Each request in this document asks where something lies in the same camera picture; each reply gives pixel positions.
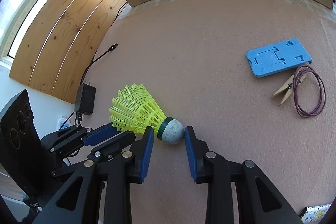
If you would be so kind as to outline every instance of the blue plastic object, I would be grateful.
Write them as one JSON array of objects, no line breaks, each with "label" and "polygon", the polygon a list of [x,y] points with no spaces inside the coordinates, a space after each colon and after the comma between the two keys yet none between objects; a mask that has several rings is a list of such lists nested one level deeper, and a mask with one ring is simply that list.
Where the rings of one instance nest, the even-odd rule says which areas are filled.
[{"label": "blue plastic object", "polygon": [[149,161],[152,155],[153,144],[154,144],[154,130],[153,128],[151,128],[151,131],[149,133],[149,137],[146,143],[145,151],[143,153],[142,162],[141,162],[141,174],[140,174],[141,182],[144,182],[145,177],[147,177]]},{"label": "blue plastic object", "polygon": [[312,62],[311,56],[296,38],[250,50],[246,57],[256,77],[264,77],[298,67],[305,62]]},{"label": "blue plastic object", "polygon": [[194,182],[197,180],[197,161],[194,153],[193,144],[191,143],[190,134],[188,131],[188,128],[184,130],[184,142],[185,142],[185,148],[187,151],[188,156],[188,162],[189,162],[189,168],[190,168],[190,174],[191,177],[194,179]]},{"label": "blue plastic object", "polygon": [[101,126],[100,128],[97,128],[95,133],[87,136],[86,141],[84,142],[85,146],[95,146],[120,133],[115,127],[112,126],[112,123],[110,123],[108,126]]}]

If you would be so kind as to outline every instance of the wooden clothespin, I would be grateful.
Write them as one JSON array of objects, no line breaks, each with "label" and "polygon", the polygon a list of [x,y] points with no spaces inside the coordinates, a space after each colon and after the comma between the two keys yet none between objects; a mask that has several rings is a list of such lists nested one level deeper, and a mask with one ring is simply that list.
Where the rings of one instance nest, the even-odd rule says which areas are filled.
[{"label": "wooden clothespin", "polygon": [[[305,79],[307,74],[302,75],[301,77],[301,81],[300,83],[303,81],[303,79]],[[294,78],[294,73],[292,74],[292,76],[281,86],[281,88],[279,88],[274,94],[273,96],[278,95],[279,93],[286,91],[285,95],[283,96],[280,104],[278,106],[281,106],[283,104],[284,101],[287,100],[287,98],[293,93],[293,78]]]}]

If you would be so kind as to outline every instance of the triangular cutout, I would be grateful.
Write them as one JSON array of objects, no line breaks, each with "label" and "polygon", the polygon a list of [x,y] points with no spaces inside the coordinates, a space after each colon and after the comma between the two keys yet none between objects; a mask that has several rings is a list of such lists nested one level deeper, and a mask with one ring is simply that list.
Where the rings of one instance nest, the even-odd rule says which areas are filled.
[{"label": "triangular cutout", "polygon": [[258,189],[261,207],[265,213],[280,209],[282,207],[280,202],[276,199],[276,197],[272,194],[272,192],[267,188],[267,186],[259,177],[256,177],[255,183]]},{"label": "triangular cutout", "polygon": [[73,211],[76,208],[79,191],[81,190],[83,177],[78,177],[75,182],[70,185],[66,192],[56,202],[56,206]]}]

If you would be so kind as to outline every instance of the pink fabric surface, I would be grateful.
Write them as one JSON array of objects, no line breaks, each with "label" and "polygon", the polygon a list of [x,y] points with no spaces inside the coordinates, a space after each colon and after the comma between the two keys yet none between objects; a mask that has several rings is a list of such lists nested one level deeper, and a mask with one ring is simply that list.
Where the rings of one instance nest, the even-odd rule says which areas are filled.
[{"label": "pink fabric surface", "polygon": [[[299,117],[293,96],[281,107],[281,96],[272,98],[293,70],[258,79],[245,57],[247,50],[294,37],[313,57],[327,89],[317,117]],[[82,124],[108,123],[118,90],[144,84],[163,112],[193,126],[210,150],[227,160],[255,161],[297,212],[331,203],[335,41],[335,22],[277,0],[179,0],[148,7],[117,20],[102,41],[96,56],[119,46],[86,76],[97,91],[94,113]],[[308,76],[299,88],[301,106],[315,106],[317,88]],[[156,139],[145,182],[131,185],[133,223],[204,223],[206,198],[207,186],[190,176],[184,142],[170,146]]]}]

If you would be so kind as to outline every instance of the yellow shuttlecock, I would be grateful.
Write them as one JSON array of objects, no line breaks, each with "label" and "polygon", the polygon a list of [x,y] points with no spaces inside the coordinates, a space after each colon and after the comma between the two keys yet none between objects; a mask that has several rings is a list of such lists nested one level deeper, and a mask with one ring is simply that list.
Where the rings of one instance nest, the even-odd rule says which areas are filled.
[{"label": "yellow shuttlecock", "polygon": [[147,126],[154,129],[157,138],[171,144],[184,137],[184,127],[178,120],[167,117],[144,85],[127,85],[112,99],[109,120],[118,131],[144,133]]}]

